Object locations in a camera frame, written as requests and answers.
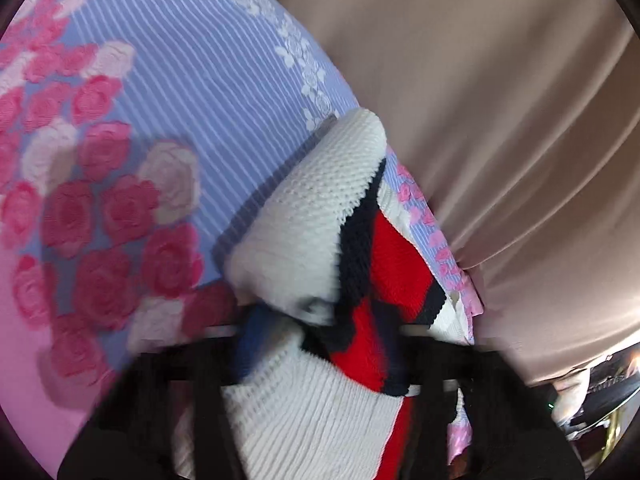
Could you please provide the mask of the white red black knit sweater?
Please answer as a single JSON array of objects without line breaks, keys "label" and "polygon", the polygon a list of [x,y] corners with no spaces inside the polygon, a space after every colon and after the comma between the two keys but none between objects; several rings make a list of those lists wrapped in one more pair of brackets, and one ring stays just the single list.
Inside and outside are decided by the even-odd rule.
[{"label": "white red black knit sweater", "polygon": [[393,479],[418,389],[400,332],[465,338],[462,307],[419,252],[385,182],[386,135],[356,108],[334,122],[224,263],[256,299],[222,390],[245,479]]}]

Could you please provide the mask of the pink floral bed sheet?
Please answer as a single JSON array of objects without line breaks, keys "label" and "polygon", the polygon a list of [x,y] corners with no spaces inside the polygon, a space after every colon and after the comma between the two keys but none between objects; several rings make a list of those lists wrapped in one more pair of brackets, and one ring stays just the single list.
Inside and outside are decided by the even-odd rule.
[{"label": "pink floral bed sheet", "polygon": [[219,274],[296,148],[355,104],[273,0],[2,0],[1,401],[47,472],[134,306]]}]

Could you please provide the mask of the beige fabric backdrop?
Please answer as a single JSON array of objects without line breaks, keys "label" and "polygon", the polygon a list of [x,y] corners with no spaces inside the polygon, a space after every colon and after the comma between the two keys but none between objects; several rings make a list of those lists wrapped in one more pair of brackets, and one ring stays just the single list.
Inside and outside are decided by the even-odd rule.
[{"label": "beige fabric backdrop", "polygon": [[639,39],[615,0],[278,0],[381,117],[532,382],[639,338]]}]

